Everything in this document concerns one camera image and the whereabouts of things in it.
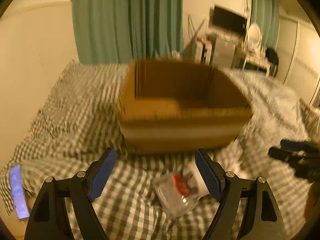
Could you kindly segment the black wall television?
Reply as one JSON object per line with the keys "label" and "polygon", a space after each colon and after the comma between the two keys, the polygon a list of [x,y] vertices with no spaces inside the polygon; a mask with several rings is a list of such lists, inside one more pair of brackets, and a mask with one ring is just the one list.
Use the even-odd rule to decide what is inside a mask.
{"label": "black wall television", "polygon": [[229,10],[215,6],[210,9],[209,26],[222,28],[244,36],[247,19]]}

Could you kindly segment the large green curtain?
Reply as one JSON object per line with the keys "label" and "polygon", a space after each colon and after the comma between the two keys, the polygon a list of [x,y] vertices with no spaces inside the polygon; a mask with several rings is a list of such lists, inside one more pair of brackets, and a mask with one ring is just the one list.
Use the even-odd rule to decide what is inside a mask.
{"label": "large green curtain", "polygon": [[183,51],[183,0],[71,0],[82,64],[129,63]]}

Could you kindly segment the grey checkered bed sheet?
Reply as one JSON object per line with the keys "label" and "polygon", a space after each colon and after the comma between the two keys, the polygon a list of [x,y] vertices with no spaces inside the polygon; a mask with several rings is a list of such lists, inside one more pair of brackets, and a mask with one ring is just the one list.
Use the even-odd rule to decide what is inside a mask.
{"label": "grey checkered bed sheet", "polygon": [[[201,239],[218,203],[210,197],[176,219],[162,210],[152,187],[156,177],[187,163],[191,155],[129,157],[112,105],[127,66],[87,66],[71,63],[63,71],[30,127],[1,170],[1,204],[14,211],[9,170],[22,166],[28,196],[38,194],[48,176],[70,178],[88,168],[107,147],[119,153],[110,181],[93,203],[110,239]],[[310,184],[293,169],[268,156],[282,139],[306,140],[299,99],[279,81],[255,72],[227,70],[226,74],[248,98],[253,118],[239,136],[210,157],[238,176],[267,179],[279,206],[286,235],[294,237],[305,224]]]}

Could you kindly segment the smartphone with lit screen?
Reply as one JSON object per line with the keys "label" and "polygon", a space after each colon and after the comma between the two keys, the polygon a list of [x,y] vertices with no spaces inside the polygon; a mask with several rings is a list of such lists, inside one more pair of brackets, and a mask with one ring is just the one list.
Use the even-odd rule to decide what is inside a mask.
{"label": "smartphone with lit screen", "polygon": [[9,171],[9,182],[14,209],[19,220],[28,219],[30,216],[29,207],[22,185],[21,165],[17,164]]}

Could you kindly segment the white tape roll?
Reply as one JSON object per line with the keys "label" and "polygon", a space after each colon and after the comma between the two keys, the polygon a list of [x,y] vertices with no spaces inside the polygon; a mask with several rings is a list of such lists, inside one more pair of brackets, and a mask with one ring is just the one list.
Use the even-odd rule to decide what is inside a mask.
{"label": "white tape roll", "polygon": [[191,193],[196,194],[198,199],[209,194],[199,169],[196,166],[195,159],[184,165],[182,168],[182,176]]}

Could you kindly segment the brown cardboard box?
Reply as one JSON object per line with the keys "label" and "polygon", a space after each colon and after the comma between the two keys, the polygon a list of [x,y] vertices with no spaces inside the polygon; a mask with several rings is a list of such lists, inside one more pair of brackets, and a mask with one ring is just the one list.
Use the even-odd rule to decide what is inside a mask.
{"label": "brown cardboard box", "polygon": [[224,146],[253,115],[227,73],[165,59],[129,65],[115,109],[126,148],[135,154]]}

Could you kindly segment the white oval vanity mirror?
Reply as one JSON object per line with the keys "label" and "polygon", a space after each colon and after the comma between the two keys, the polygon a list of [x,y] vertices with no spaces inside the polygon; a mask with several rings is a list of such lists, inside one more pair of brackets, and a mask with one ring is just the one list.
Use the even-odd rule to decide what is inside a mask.
{"label": "white oval vanity mirror", "polygon": [[245,44],[249,51],[256,51],[260,49],[262,42],[262,34],[257,23],[252,23],[246,33]]}

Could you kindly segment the black bag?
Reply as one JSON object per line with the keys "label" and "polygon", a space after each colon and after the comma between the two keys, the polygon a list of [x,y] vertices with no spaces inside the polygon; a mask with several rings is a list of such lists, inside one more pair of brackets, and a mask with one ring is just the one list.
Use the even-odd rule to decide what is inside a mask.
{"label": "black bag", "polygon": [[265,55],[266,55],[266,58],[270,64],[272,64],[273,66],[276,66],[276,67],[279,65],[278,54],[276,53],[276,51],[273,48],[267,47]]}

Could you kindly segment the white dressing table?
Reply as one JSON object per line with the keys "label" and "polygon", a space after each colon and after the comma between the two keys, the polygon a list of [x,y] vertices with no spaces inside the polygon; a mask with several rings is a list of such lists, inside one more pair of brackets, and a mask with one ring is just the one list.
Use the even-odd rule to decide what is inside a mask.
{"label": "white dressing table", "polygon": [[244,62],[242,64],[242,70],[245,70],[245,66],[247,63],[254,65],[257,67],[257,71],[263,70],[265,72],[266,76],[269,76],[270,69],[271,69],[271,63],[268,61],[267,58],[250,53],[247,50],[242,51],[245,55]]}

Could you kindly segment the clear water jug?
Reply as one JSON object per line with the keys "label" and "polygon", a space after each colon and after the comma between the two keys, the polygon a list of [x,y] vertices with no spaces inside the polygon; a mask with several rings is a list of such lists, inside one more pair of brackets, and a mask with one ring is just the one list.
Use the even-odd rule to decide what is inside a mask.
{"label": "clear water jug", "polygon": [[180,53],[179,53],[178,51],[173,50],[173,51],[171,52],[171,55],[172,55],[172,57],[175,58],[175,59],[179,59],[179,58],[180,58]]}

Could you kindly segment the white louvered wardrobe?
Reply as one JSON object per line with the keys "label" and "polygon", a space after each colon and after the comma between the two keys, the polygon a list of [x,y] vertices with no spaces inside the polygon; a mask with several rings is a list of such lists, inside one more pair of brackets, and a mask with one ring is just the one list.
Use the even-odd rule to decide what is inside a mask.
{"label": "white louvered wardrobe", "polygon": [[319,35],[310,24],[281,16],[276,78],[308,106],[319,106]]}

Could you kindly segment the small green curtain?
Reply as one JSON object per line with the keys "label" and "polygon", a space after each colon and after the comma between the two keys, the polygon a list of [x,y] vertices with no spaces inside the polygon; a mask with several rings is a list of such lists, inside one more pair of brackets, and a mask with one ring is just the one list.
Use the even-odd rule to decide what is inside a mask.
{"label": "small green curtain", "polygon": [[276,48],[279,20],[278,0],[252,0],[251,23],[259,26],[263,46]]}

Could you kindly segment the silver mini fridge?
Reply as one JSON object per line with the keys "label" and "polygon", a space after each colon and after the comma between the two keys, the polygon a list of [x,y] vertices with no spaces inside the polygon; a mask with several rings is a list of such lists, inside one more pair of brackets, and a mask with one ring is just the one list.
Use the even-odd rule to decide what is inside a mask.
{"label": "silver mini fridge", "polygon": [[219,68],[231,68],[236,45],[236,40],[231,35],[215,35],[213,42],[213,65]]}

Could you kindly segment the white suitcase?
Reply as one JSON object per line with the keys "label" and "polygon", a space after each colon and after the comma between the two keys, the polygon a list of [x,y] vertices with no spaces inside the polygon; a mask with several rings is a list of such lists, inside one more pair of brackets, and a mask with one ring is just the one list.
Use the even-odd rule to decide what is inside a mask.
{"label": "white suitcase", "polygon": [[212,51],[213,51],[212,42],[196,41],[195,52],[194,52],[194,61],[196,63],[210,65],[210,63],[212,61]]}

